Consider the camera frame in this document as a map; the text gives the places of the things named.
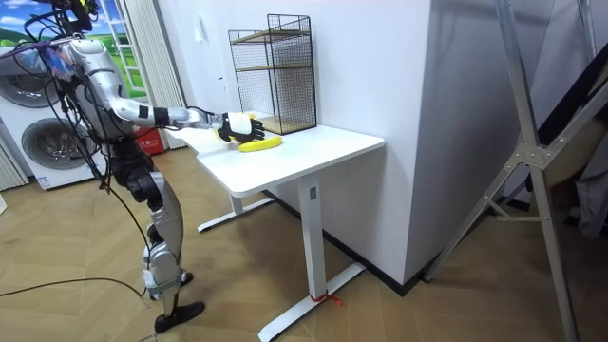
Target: washing machine door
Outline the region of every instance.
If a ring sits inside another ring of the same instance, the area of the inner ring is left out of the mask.
[[[0,49],[0,54],[11,51]],[[16,105],[42,108],[59,98],[50,74],[43,66],[32,66],[32,56],[20,53],[0,60],[0,96]]]
[[[86,136],[84,127],[76,125],[76,130],[79,136]],[[79,145],[90,155],[96,152],[96,145],[90,138],[74,140],[71,123],[56,118],[31,124],[23,133],[21,144],[31,160],[53,170],[68,170],[84,165],[86,161]]]

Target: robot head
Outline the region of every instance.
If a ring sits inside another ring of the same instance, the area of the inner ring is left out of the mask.
[[[91,24],[90,15],[96,16],[98,14],[99,6],[95,0],[34,0],[42,4],[52,5],[52,11],[47,14],[42,14],[40,17],[47,18],[55,16],[57,25],[67,32],[82,33],[83,31],[90,31],[93,29]],[[75,21],[70,21],[67,18],[67,12],[71,11],[76,17]]]

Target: wooden floor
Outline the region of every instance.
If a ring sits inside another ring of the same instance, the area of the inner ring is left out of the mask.
[[[277,204],[205,234],[195,227],[230,211],[221,188],[188,149],[156,158],[185,215],[183,263],[196,275],[181,302],[207,309],[163,335],[152,322],[161,305],[102,281],[0,297],[0,340],[257,341],[257,332],[307,294],[299,221]],[[145,205],[120,194],[138,220]],[[94,182],[45,192],[37,185],[3,193],[0,292],[84,276],[142,287],[141,237],[122,206]],[[259,199],[256,196],[249,202]],[[608,341],[608,241],[561,229],[563,254],[584,342]],[[351,263],[326,243],[328,276]],[[562,341],[541,229],[487,219],[431,284],[405,297],[364,273],[289,329],[283,342]]]

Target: metal wire shelf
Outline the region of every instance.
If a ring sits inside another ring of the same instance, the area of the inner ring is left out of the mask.
[[[316,126],[311,19],[268,14],[267,30],[228,31],[241,110],[285,135]]]
[[[230,41],[231,45],[235,44],[265,44],[271,42],[280,42],[285,39],[296,38],[303,35],[310,35],[309,31],[299,30],[299,29],[283,29],[283,30],[263,30],[258,31],[257,33],[237,38],[233,41]]]

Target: desk top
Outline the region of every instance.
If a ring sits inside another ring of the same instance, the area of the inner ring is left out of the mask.
[[[232,196],[243,198],[384,145],[384,139],[319,125],[289,134],[268,150],[243,153],[213,131],[169,131],[199,154],[197,160]]]

